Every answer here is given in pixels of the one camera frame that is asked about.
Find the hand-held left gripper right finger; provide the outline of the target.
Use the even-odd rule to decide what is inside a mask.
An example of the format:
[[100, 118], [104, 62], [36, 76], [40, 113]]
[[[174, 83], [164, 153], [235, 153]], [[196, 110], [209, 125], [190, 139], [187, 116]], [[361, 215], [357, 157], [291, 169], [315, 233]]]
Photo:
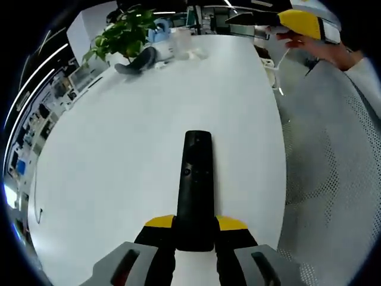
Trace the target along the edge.
[[214, 235], [221, 285], [285, 285], [283, 258], [269, 245], [259, 245], [247, 225], [216, 216]]

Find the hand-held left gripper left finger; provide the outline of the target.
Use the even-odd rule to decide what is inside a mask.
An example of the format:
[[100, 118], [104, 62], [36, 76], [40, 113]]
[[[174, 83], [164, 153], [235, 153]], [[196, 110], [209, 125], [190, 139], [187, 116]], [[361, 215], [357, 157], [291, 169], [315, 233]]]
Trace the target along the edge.
[[144, 224], [134, 242], [124, 242], [96, 262], [89, 285], [170, 285], [176, 267], [174, 215]]

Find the person's right hand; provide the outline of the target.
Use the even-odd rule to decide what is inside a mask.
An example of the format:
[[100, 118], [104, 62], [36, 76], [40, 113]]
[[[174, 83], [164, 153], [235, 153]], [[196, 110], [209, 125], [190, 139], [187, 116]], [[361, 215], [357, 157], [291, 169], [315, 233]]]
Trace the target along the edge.
[[302, 49], [320, 60], [326, 60], [332, 64], [337, 63], [335, 49], [338, 46], [335, 44], [323, 43], [292, 31], [277, 33], [276, 38], [277, 40], [287, 40], [285, 46], [289, 49]]

